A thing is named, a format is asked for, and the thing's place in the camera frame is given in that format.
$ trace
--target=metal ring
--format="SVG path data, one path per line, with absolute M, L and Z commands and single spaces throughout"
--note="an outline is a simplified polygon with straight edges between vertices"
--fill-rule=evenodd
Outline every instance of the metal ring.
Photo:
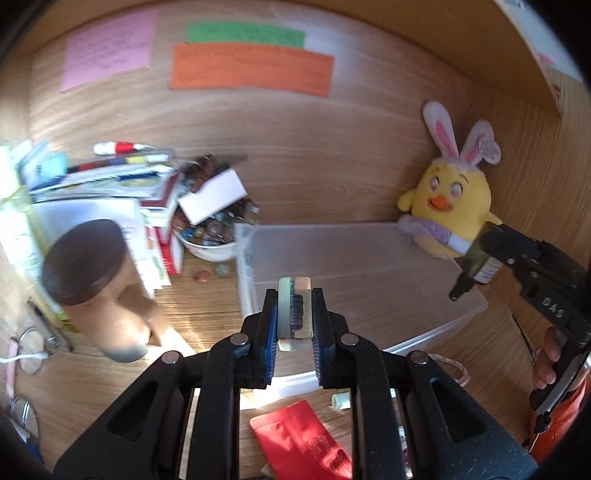
M 25 338 L 26 338 L 26 337 L 27 337 L 29 334 L 31 334 L 31 333 L 33 333 L 33 332 L 37 332 L 37 333 L 38 333 L 38 334 L 41 336 L 41 339 L 43 340 L 43 350 L 42 350 L 42 351 L 46 351 L 46 350 L 47 350 L 47 348 L 46 348 L 46 338 L 45 338 L 45 336 L 44 336 L 44 335 L 43 335 L 43 334 L 42 334 L 42 333 L 39 331 L 39 329 L 37 329 L 37 328 L 35 328 L 35 327 L 30 327 L 30 328 L 28 328 L 27 330 L 25 330 L 25 331 L 22 333 L 21 337 L 18 339 L 18 350 L 17 350 L 17 354 L 21 353 L 21 342 L 22 342 L 22 341 L 23 341 L 23 340 L 24 340 L 24 339 L 25 339 Z M 25 372 L 25 373 L 27 373 L 27 374 L 31 374 L 31 375 L 32 375 L 32 374 L 35 374 L 35 373 L 37 373 L 37 372 L 38 372 L 38 371 L 41 369 L 41 367 L 43 366 L 43 359 L 42 359 L 42 358 L 40 358 L 40 359 L 38 359 L 38 360 L 39 360 L 39 368 L 37 368 L 37 369 L 36 369 L 34 372 L 27 372 L 27 371 L 26 371 L 26 370 L 25 370 L 25 369 L 22 367 L 22 365 L 21 365 L 21 360 L 18 360 L 18 361 L 17 361 L 17 364 L 18 364 L 18 367 L 19 367 L 19 368 L 20 368 L 20 369 L 21 369 L 23 372 Z

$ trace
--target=pink ear lining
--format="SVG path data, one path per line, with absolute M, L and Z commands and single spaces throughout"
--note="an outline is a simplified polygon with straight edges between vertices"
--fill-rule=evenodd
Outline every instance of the pink ear lining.
M 468 155 L 466 155 L 466 161 L 468 163 L 472 163 L 476 158 L 478 158 L 480 156 L 480 149 L 478 148 L 478 142 L 484 136 L 485 136 L 484 134 L 478 135 L 478 138 L 476 139 L 476 145 L 474 145 L 474 148 L 470 151 L 470 153 Z
M 441 140 L 441 143 L 443 143 L 443 145 L 446 146 L 447 151 L 449 152 L 449 154 L 453 157 L 458 157 L 458 153 L 457 153 L 457 149 L 456 147 L 454 147 L 452 141 L 450 140 L 445 127 L 443 126 L 443 124 L 440 121 L 437 121 L 435 123 L 435 130 L 437 132 L 437 136 L 439 137 L 439 140 Z

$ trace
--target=plush toy tag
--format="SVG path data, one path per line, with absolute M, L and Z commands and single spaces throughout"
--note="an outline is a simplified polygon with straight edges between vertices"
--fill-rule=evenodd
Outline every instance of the plush toy tag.
M 478 151 L 486 163 L 496 165 L 501 161 L 501 148 L 492 138 L 481 138 L 478 142 Z

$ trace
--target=bunny ears headband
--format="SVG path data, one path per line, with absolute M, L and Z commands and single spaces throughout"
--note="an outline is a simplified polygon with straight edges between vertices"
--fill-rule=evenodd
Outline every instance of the bunny ears headband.
M 427 102 L 423 108 L 423 118 L 435 143 L 448 163 L 467 162 L 473 168 L 480 160 L 491 165 L 501 161 L 501 148 L 495 142 L 495 133 L 486 120 L 478 120 L 470 130 L 462 151 L 458 153 L 456 137 L 453 134 L 452 119 L 446 108 L 439 102 Z

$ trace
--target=plastic box lid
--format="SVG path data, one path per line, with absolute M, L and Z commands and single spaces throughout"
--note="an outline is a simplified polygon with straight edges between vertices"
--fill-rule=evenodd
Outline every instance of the plastic box lid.
M 476 289 L 451 301 L 459 266 L 423 251 L 396 223 L 236 224 L 235 234 L 244 316 L 261 311 L 281 277 L 310 277 L 351 332 L 392 352 L 457 329 L 487 307 Z M 275 377 L 313 370 L 311 345 L 277 352 Z

